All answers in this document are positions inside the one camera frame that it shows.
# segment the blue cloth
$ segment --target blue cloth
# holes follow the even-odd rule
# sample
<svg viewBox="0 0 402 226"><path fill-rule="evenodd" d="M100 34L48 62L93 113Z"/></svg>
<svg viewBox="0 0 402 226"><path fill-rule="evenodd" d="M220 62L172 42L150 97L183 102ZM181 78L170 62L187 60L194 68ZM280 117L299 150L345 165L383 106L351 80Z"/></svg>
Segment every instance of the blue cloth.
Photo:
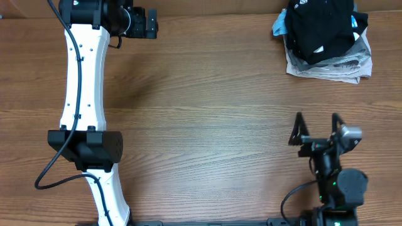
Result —
<svg viewBox="0 0 402 226"><path fill-rule="evenodd" d="M288 30L286 29L285 26L285 16L286 16L286 10L284 10L278 16L278 19L275 21L274 26L272 26L274 36L285 35L288 33Z"/></svg>

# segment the wood grain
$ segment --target wood grain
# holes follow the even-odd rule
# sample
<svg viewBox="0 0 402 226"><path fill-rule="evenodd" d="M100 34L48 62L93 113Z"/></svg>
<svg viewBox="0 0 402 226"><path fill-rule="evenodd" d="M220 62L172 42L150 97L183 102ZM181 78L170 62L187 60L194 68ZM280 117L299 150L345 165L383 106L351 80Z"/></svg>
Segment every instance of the wood grain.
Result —
<svg viewBox="0 0 402 226"><path fill-rule="evenodd" d="M44 0L0 0L18 9L14 18L54 18ZM355 0L359 11L385 11L402 9L400 0ZM195 16L219 14L267 14L280 13L286 0L135 0L135 6L157 9L159 16Z"/></svg>
<svg viewBox="0 0 402 226"><path fill-rule="evenodd" d="M166 17L157 40L124 40L105 70L108 130L121 131L120 175L136 220L266 220L313 179L287 140L302 111L327 137L338 112L364 131L342 157L370 178L361 225L399 225L402 212L402 12L370 13L374 70L360 85L286 75L277 15ZM0 21L0 225L96 221L84 180L47 191L33 183L55 154L46 143L65 98L67 54L55 19ZM64 159L44 183L77 174ZM286 211L318 205L317 189Z"/></svg>

